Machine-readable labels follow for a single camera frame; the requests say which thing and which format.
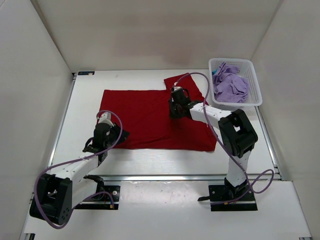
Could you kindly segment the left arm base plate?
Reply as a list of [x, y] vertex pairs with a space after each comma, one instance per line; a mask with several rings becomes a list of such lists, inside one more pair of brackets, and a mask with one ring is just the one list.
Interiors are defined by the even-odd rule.
[[106, 181], [103, 190], [109, 194], [100, 194], [79, 203], [76, 210], [103, 210], [113, 211], [119, 209], [121, 196], [121, 183]]

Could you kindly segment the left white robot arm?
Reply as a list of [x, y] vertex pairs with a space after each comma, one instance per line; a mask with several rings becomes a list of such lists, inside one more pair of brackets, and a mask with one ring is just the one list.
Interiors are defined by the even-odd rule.
[[89, 155], [76, 162], [61, 164], [56, 173], [41, 174], [35, 183], [35, 193], [29, 209], [30, 216], [45, 220], [55, 229], [63, 228], [74, 208], [85, 200], [108, 200], [114, 208], [111, 193], [105, 190], [104, 180], [90, 172], [98, 168], [108, 150], [123, 143], [130, 133], [116, 123], [98, 123], [83, 148]]

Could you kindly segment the red t shirt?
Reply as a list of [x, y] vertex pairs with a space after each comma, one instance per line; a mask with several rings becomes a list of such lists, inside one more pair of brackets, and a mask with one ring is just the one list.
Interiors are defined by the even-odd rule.
[[112, 121], [129, 132], [117, 149], [215, 150], [217, 140], [206, 123], [170, 117], [170, 89], [176, 81], [193, 101], [203, 101], [196, 83], [185, 73], [164, 79], [164, 90], [104, 90], [100, 109], [114, 112]]

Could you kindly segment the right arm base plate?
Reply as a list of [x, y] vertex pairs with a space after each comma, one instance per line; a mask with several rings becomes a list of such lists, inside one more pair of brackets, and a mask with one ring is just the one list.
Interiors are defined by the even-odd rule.
[[209, 185], [209, 195], [201, 196], [198, 202], [209, 201], [212, 212], [257, 211], [255, 195], [248, 186], [235, 196], [225, 185]]

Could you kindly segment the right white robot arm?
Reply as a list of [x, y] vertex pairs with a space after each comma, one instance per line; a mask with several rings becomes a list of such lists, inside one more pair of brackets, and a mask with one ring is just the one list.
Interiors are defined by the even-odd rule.
[[248, 190], [247, 167], [249, 157], [258, 141], [258, 135], [246, 113], [221, 110], [205, 102], [192, 101], [187, 89], [180, 86], [171, 88], [169, 110], [174, 119], [189, 118], [206, 123], [213, 131], [217, 128], [221, 139], [214, 133], [218, 143], [229, 156], [228, 171], [222, 188], [223, 204], [240, 199]]

